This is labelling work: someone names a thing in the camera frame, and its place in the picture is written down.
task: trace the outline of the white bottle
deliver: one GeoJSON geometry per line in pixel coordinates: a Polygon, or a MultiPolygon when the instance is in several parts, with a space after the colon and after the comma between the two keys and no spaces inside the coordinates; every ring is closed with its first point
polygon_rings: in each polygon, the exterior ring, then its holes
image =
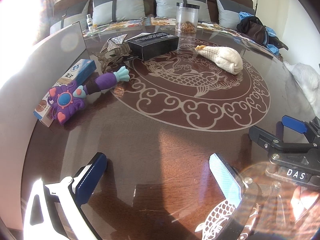
{"type": "Polygon", "coordinates": [[[93,22],[90,14],[87,14],[87,24],[88,24],[89,32],[93,31],[93,22]]]}

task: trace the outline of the pillow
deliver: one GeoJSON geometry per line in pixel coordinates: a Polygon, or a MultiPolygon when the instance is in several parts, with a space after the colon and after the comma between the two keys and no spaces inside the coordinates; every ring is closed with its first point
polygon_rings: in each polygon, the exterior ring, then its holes
{"type": "Polygon", "coordinates": [[[237,30],[241,22],[239,12],[247,12],[254,15],[254,10],[231,0],[217,0],[219,11],[219,24],[225,28],[237,30]]]}
{"type": "Polygon", "coordinates": [[[145,16],[143,0],[93,0],[92,20],[98,26],[145,16]]]}
{"type": "Polygon", "coordinates": [[[82,1],[73,6],[70,6],[67,10],[54,13],[51,20],[50,34],[53,34],[61,29],[61,20],[64,15],[63,27],[67,27],[73,23],[80,22],[82,31],[87,29],[87,14],[89,1],[82,1]]]}
{"type": "Polygon", "coordinates": [[[207,0],[156,0],[157,17],[175,18],[177,2],[199,5],[199,22],[211,23],[207,0]]]}

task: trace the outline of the transparent jar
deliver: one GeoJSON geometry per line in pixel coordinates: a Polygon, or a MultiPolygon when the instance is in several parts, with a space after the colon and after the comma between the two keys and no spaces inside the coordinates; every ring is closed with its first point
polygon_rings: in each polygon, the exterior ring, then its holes
{"type": "Polygon", "coordinates": [[[177,2],[176,30],[195,33],[199,18],[199,5],[177,2]]]}

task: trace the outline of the purple toy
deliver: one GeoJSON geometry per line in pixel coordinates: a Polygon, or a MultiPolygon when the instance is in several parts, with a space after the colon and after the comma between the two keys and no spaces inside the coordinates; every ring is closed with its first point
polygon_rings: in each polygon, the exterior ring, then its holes
{"type": "Polygon", "coordinates": [[[105,73],[91,79],[85,86],[77,86],[77,83],[72,81],[68,85],[51,88],[48,104],[53,107],[53,118],[64,124],[79,108],[84,108],[84,98],[87,95],[111,88],[119,81],[128,82],[129,79],[129,70],[122,66],[117,72],[105,73]]]}

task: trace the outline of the rolled white glove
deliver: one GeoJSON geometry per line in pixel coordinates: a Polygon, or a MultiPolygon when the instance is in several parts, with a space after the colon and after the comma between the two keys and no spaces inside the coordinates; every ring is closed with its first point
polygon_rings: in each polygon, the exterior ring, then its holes
{"type": "Polygon", "coordinates": [[[240,73],[243,69],[241,56],[235,49],[201,45],[197,46],[195,51],[233,75],[240,73]]]}

